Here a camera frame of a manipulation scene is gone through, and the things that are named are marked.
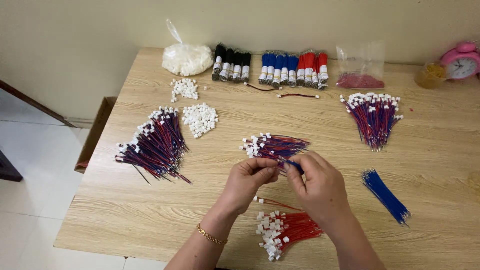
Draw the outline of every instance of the clear plastic bag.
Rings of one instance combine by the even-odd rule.
[[[190,76],[202,73],[213,65],[212,51],[208,46],[183,44],[170,19],[167,19],[167,27],[180,43],[164,49],[162,67],[173,74]]]
[[[336,82],[342,88],[380,89],[385,87],[385,45],[383,41],[337,45],[340,74]]]

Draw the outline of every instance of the cardboard box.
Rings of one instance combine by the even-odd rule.
[[[78,156],[74,171],[85,173],[88,162],[92,157],[96,144],[100,139],[100,135],[102,135],[108,117],[110,116],[113,106],[115,105],[115,101],[117,101],[117,97],[103,97],[102,104],[100,105],[100,108],[98,108],[92,128],[90,129],[87,139],[85,140],[84,147]]]

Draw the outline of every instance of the gold bracelet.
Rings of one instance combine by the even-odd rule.
[[[218,239],[216,239],[215,237],[209,235],[209,234],[206,233],[202,228],[200,228],[200,223],[197,224],[197,230],[198,230],[198,232],[199,232],[201,235],[205,236],[206,239],[214,242],[215,244],[225,245],[225,244],[227,243],[227,241],[228,241],[228,239],[225,240],[225,241],[218,240]]]

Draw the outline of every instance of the hand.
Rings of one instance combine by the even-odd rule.
[[[235,164],[216,204],[237,215],[245,213],[258,188],[278,180],[277,164],[276,160],[265,158],[247,159]]]
[[[305,171],[303,182],[298,170],[287,163],[287,179],[303,209],[324,229],[353,214],[348,205],[342,174],[324,158],[310,151],[290,158]]]

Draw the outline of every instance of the clock face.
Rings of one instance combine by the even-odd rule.
[[[447,73],[452,79],[462,79],[477,70],[477,62],[470,57],[457,58],[447,65]]]

